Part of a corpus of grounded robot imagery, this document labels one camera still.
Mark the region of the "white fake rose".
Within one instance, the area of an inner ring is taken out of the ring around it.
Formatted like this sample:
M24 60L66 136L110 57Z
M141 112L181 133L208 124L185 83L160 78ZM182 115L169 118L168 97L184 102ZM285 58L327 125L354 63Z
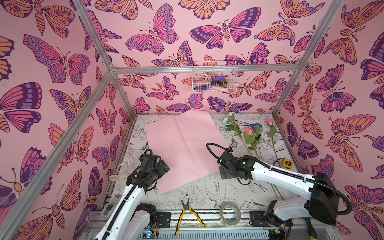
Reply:
M227 132L234 132L237 137L242 141L243 145L245 146L248 154L251 156L251 152L248 149L245 140L243 138L243 132L241 131L240 126L236 122L237 114L235 112L226 112L226 117L223 120L223 124L225 125L225 129Z

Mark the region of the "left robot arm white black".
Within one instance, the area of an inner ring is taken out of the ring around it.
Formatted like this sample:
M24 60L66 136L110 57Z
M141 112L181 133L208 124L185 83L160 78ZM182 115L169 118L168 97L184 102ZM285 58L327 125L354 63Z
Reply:
M116 204L105 226L95 236L96 240L122 240L137 206L170 168L153 150L146 149L139 157L141 165L128 177L123 195Z

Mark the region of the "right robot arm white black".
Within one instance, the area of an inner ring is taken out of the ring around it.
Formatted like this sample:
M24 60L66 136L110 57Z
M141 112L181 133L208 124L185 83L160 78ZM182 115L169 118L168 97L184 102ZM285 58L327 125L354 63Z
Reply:
M221 170L239 182L246 180L262 181L289 190L298 197L286 201L271 201L268 208L257 218L269 225L280 226L291 219L312 218L323 224L335 225L339 216L352 212L351 201L336 189L329 176L318 173L315 176L295 173L267 164L256 157L245 155L237 158L231 148L217 156L211 147L218 144L207 143L210 154L216 158Z

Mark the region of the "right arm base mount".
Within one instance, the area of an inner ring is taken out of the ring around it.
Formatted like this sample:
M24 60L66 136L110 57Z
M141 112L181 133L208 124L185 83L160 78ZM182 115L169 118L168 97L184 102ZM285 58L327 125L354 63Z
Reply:
M252 227L269 227L267 218L265 217L265 210L254 210L250 211L249 224Z

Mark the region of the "purple pink wrapping paper sheet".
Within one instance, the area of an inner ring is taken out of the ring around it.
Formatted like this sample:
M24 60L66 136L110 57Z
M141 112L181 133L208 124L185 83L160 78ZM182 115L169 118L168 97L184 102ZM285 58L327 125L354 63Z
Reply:
M168 116L147 124L145 130L149 147L170 168L158 180L161 194L219 170L216 158L206 148L207 143L229 147L206 111L189 110Z

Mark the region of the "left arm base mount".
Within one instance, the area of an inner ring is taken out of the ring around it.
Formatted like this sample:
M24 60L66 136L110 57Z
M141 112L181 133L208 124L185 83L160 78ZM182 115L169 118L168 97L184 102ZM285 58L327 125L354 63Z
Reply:
M132 220L138 223L142 230L147 229L169 229L171 225L171 213L159 212L149 213L147 211L137 211L135 213L136 220Z

